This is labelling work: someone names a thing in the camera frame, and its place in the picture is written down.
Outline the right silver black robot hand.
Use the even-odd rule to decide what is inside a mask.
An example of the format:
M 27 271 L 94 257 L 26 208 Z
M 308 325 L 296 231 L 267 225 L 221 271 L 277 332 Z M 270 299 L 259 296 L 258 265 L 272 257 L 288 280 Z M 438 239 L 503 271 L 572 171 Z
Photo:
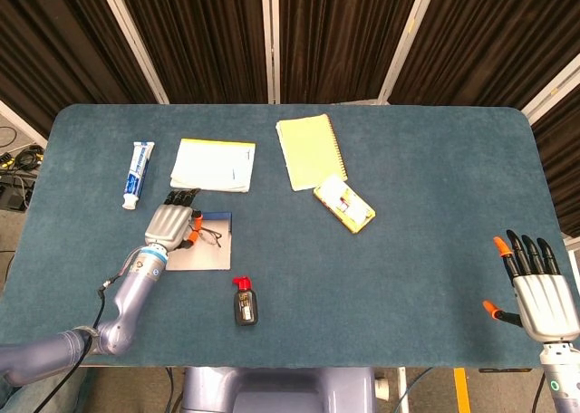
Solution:
M 493 238 L 512 286 L 517 313 L 507 312 L 493 302 L 482 305 L 500 322 L 525 330 L 541 343 L 572 342 L 579 337 L 579 317 L 567 280 L 561 274 L 551 245 L 507 231 L 507 241 Z

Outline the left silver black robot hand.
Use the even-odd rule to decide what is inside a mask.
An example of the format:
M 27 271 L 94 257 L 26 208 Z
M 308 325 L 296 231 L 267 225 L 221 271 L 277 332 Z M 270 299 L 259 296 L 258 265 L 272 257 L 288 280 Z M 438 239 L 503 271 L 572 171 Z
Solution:
M 173 189 L 156 209 L 145 232 L 146 245 L 160 245 L 168 252 L 181 246 L 198 211 L 192 207 L 199 188 Z

